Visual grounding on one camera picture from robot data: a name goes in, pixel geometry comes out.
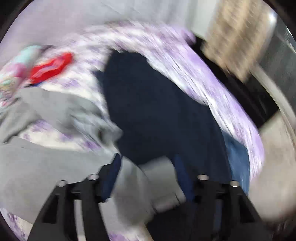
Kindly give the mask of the blue denim jeans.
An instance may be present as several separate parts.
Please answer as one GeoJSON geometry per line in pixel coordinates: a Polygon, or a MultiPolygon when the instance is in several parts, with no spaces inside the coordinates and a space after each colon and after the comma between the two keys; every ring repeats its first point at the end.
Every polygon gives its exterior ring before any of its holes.
{"type": "Polygon", "coordinates": [[[226,132],[222,132],[231,168],[232,180],[239,182],[245,194],[249,192],[250,162],[247,148],[226,132]]]}

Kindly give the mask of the dark navy pants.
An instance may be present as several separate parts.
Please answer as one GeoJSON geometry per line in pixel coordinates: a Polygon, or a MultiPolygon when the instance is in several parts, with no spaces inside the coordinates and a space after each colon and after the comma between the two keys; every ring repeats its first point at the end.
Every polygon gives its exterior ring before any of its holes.
{"type": "MultiPolygon", "coordinates": [[[[160,157],[172,163],[178,156],[191,178],[230,182],[226,145],[210,109],[152,68],[147,58],[114,51],[101,81],[110,119],[123,132],[117,142],[123,156],[136,165],[160,157]]],[[[154,240],[182,240],[181,206],[157,213],[147,224],[154,240]]]]}

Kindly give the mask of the red folded garment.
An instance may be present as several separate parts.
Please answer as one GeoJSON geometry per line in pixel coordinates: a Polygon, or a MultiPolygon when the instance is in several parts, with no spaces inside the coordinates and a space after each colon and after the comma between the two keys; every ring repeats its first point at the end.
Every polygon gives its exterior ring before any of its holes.
{"type": "Polygon", "coordinates": [[[35,65],[29,75],[29,85],[36,86],[40,83],[59,75],[69,64],[72,63],[74,56],[70,52],[50,59],[44,64],[35,65]]]}

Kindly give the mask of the floral folded blanket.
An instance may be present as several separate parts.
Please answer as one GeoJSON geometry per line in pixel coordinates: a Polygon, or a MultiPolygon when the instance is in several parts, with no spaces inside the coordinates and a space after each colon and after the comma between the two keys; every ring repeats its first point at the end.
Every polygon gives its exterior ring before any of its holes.
{"type": "Polygon", "coordinates": [[[8,104],[18,87],[27,78],[30,69],[44,49],[45,46],[42,45],[26,47],[1,68],[1,108],[8,104]]]}

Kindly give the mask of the purple floral bedsheet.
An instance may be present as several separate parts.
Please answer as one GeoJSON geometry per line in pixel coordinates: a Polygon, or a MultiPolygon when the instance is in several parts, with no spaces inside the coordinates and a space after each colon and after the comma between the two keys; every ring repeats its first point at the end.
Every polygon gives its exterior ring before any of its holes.
{"type": "Polygon", "coordinates": [[[60,45],[49,51],[45,47],[34,65],[64,52],[73,53],[74,61],[41,87],[78,95],[93,101],[99,108],[104,108],[103,94],[96,87],[91,71],[104,67],[111,50],[143,54],[153,68],[193,99],[207,105],[222,132],[247,148],[251,181],[260,174],[264,164],[264,148],[258,130],[238,98],[191,49],[191,40],[191,33],[169,26],[139,22],[111,23],[91,27],[81,34],[69,35],[60,45]]]}

